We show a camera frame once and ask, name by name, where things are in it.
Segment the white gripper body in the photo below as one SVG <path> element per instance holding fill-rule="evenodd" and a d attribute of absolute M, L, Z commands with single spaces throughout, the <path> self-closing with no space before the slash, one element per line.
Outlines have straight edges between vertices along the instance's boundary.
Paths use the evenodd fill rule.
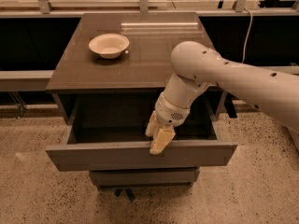
<path fill-rule="evenodd" d="M 155 104 L 155 113 L 158 122 L 163 126 L 180 126 L 190 113 L 189 108 L 180 108 L 169 103 L 161 93 Z"/>

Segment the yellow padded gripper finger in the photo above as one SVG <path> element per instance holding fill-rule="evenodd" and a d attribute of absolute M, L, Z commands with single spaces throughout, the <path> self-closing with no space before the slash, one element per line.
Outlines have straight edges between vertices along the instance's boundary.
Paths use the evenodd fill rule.
<path fill-rule="evenodd" d="M 153 140 L 150 145 L 149 153 L 152 155 L 161 154 L 173 140 L 175 135 L 176 133 L 173 126 L 153 128 L 150 133 Z"/>
<path fill-rule="evenodd" d="M 156 112 L 153 111 L 150 118 L 149 118 L 149 123 L 145 132 L 145 135 L 147 137 L 153 137 L 155 133 L 157 132 L 157 129 L 159 128 L 158 125 L 158 120 L 156 116 Z"/>

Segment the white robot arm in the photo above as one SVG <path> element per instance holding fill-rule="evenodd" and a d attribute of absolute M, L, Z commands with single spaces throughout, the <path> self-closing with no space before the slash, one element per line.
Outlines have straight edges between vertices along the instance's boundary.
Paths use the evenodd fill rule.
<path fill-rule="evenodd" d="M 156 101 L 146 136 L 158 155 L 190 114 L 194 100 L 215 84 L 294 132 L 299 132 L 299 76 L 226 60 L 206 46 L 185 41 L 172 51 L 174 73 Z"/>

